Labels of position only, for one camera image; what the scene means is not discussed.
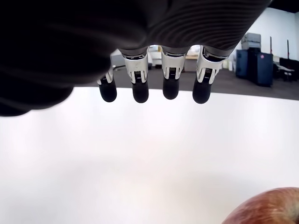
gray carpet floor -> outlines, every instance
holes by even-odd
[[[131,88],[131,81],[125,68],[114,71],[114,78],[117,87]],[[183,72],[180,77],[179,89],[192,91],[194,80],[195,72]],[[155,68],[149,70],[148,82],[150,89],[162,89],[162,70]],[[97,84],[92,83],[84,86],[97,86]],[[215,78],[212,92],[299,100],[299,82],[290,83],[277,79],[273,80],[271,87],[261,87],[246,79],[237,78],[229,70],[222,69]]]

robotic hand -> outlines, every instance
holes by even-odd
[[[271,0],[52,0],[7,2],[0,13],[0,116],[17,116],[66,99],[98,80],[117,96],[110,54],[125,59],[138,103],[149,97],[148,46],[162,46],[163,94],[178,95],[185,56],[200,44],[193,99],[205,103],[223,60]]]

white tabletop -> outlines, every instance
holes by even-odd
[[[105,103],[0,118],[0,223],[220,224],[249,197],[299,186],[299,101],[131,89]]]

black fingertip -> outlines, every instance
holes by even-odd
[[[103,83],[99,85],[100,93],[103,98],[108,103],[115,101],[117,97],[117,90],[114,79],[111,83]]]
[[[163,95],[166,99],[175,99],[178,96],[179,79],[163,80]]]
[[[204,104],[210,98],[211,94],[211,86],[209,83],[199,83],[197,79],[195,79],[194,87],[193,87],[193,99],[198,104]]]
[[[149,98],[148,81],[145,83],[132,84],[133,97],[137,103],[145,103]]]

red apple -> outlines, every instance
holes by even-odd
[[[222,224],[299,224],[299,188],[278,188],[252,197]]]

